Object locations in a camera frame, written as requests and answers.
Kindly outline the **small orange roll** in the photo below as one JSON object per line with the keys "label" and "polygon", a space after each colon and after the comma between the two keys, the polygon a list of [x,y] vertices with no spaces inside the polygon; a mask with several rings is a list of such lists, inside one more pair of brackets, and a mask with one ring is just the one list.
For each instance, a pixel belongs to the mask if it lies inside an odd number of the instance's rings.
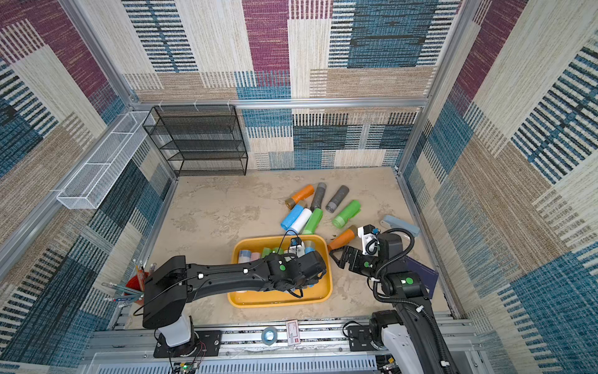
{"label": "small orange roll", "polygon": [[328,251],[341,249],[342,247],[349,245],[357,236],[358,228],[354,225],[350,226],[328,244]]}

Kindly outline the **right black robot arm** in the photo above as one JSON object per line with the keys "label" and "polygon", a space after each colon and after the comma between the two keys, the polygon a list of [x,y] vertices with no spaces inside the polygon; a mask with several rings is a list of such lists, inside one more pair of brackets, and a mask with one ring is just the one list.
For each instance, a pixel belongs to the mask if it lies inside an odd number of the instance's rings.
{"label": "right black robot arm", "polygon": [[372,314],[372,342],[389,351],[402,373],[458,373],[431,307],[420,276],[410,271],[406,257],[414,248],[414,235],[391,228],[378,233],[375,256],[352,246],[329,249],[334,263],[366,277],[376,301],[393,310]]}

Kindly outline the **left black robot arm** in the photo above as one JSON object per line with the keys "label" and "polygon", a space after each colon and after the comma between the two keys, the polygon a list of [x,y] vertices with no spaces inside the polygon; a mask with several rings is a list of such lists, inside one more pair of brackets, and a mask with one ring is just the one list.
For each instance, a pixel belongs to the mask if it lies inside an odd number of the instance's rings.
{"label": "left black robot arm", "polygon": [[155,330],[175,323],[187,303],[236,291],[281,291],[294,297],[327,272],[317,252],[297,257],[271,253],[247,263],[200,265],[184,256],[170,258],[144,282],[143,327]]}

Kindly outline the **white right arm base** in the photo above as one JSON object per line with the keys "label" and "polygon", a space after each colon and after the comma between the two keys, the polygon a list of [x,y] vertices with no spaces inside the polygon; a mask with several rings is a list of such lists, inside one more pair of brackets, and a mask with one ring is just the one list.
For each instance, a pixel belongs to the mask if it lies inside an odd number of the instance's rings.
{"label": "white right arm base", "polygon": [[413,341],[395,310],[372,313],[367,326],[348,321],[342,334],[352,352],[388,351],[401,373],[423,373]]}

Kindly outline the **white blue trash bag roll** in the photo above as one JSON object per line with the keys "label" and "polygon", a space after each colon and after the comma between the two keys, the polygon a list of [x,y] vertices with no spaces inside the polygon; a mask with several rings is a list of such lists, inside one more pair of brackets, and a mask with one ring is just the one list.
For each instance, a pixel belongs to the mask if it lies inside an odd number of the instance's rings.
{"label": "white blue trash bag roll", "polygon": [[252,252],[247,249],[243,249],[238,254],[238,263],[249,263],[252,260]]}

